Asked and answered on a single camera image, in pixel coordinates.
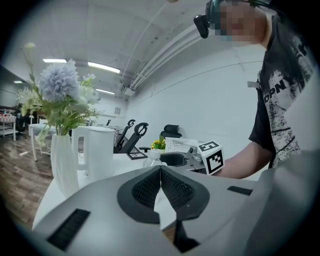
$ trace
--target small potted plant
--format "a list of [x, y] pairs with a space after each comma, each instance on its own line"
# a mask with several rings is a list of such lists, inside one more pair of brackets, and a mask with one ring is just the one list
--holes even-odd
[[166, 149], [166, 140], [161, 135], [159, 136], [159, 139], [157, 139], [155, 142], [151, 144], [152, 150], [161, 150], [161, 154], [165, 152]]

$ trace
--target white kettle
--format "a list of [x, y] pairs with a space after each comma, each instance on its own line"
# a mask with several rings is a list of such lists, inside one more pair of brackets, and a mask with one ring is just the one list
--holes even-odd
[[[83, 140], [83, 158], [78, 157], [79, 137]], [[71, 146], [77, 170], [86, 171], [93, 181], [114, 174], [115, 130], [99, 126], [79, 126], [72, 130]]]

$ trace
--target white wall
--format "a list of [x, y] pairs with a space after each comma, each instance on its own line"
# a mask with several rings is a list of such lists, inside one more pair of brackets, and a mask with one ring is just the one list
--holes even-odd
[[[115, 98], [105, 93], [99, 94], [101, 99], [94, 107], [103, 113], [102, 116], [97, 119], [96, 124], [106, 125], [108, 120], [111, 120], [110, 126], [124, 128], [124, 118], [126, 117], [128, 102], [123, 98]], [[121, 108], [120, 115], [115, 114], [115, 108]]]
[[0, 106], [14, 107], [17, 104], [16, 95], [20, 88], [18, 84], [0, 80]]
[[265, 50], [259, 45], [237, 47], [243, 71], [232, 46], [214, 36], [201, 40], [138, 88], [125, 120], [149, 123], [138, 147], [149, 146], [167, 124], [179, 125], [184, 138], [221, 143], [226, 158], [250, 143], [257, 92], [247, 87], [247, 81], [257, 80]]

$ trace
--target black chair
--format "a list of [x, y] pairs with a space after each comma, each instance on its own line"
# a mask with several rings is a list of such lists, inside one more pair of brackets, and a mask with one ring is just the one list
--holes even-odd
[[121, 147], [121, 148], [117, 148], [117, 147], [113, 147], [113, 153], [115, 154], [127, 154], [130, 153], [131, 150], [135, 147], [135, 145], [137, 144], [138, 140], [146, 134], [147, 132], [147, 126], [149, 124], [147, 124], [146, 122], [141, 122], [139, 124], [137, 124], [134, 127], [134, 133], [131, 135], [130, 139], [127, 141], [127, 143]]
[[167, 124], [160, 135], [164, 138], [181, 138], [182, 135], [181, 133], [178, 133], [178, 127], [179, 125]]
[[120, 135], [120, 137], [119, 137], [118, 140], [116, 141], [116, 145], [115, 145], [115, 146], [116, 146], [117, 148], [119, 148], [119, 150], [122, 148], [122, 146], [123, 146], [123, 144], [124, 144], [124, 142], [125, 142], [124, 138], [125, 138], [125, 136], [126, 136], [127, 131], [128, 131], [132, 126], [134, 126], [135, 121], [136, 121], [136, 120], [131, 119], [131, 120], [128, 122], [128, 125], [124, 128], [122, 134]]
[[17, 118], [16, 120], [15, 128], [18, 131], [16, 135], [26, 138], [26, 135], [23, 132], [26, 130], [28, 116], [20, 116], [20, 118]]

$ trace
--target black t-shirt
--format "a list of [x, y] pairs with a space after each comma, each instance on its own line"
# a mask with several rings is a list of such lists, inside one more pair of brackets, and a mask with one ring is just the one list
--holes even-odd
[[249, 140], [273, 152], [269, 168], [300, 152], [284, 113], [314, 72], [315, 58], [285, 17], [272, 17], [272, 32], [258, 74], [258, 104]]

